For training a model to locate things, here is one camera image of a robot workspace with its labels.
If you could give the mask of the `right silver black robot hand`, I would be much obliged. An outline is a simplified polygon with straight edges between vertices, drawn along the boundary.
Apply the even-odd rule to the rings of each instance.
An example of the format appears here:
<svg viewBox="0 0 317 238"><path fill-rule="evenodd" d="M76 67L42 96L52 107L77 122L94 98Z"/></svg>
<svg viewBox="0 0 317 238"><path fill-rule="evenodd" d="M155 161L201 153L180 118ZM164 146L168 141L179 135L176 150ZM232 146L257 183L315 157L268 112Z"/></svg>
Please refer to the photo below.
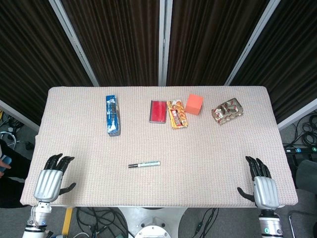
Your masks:
<svg viewBox="0 0 317 238"><path fill-rule="evenodd" d="M253 181L253 194L247 194L242 188L237 187L239 194L251 201L261 210L275 210L279 204L277 186L271 177L268 167L259 159L245 156L250 167L251 179Z"/></svg>

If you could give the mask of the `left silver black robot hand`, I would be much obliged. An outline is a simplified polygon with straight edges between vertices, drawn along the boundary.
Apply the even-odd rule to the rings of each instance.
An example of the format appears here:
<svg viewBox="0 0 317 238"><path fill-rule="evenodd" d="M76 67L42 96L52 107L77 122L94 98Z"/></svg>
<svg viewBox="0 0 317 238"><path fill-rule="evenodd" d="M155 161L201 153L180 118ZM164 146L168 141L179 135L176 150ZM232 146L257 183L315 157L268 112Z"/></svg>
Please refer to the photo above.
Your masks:
<svg viewBox="0 0 317 238"><path fill-rule="evenodd" d="M68 165L75 157L63 154L52 155L47 160L44 169L40 172L36 183L34 197L39 202L52 203L60 195L70 192L76 186L73 182L70 186L61 188L63 176Z"/></svg>

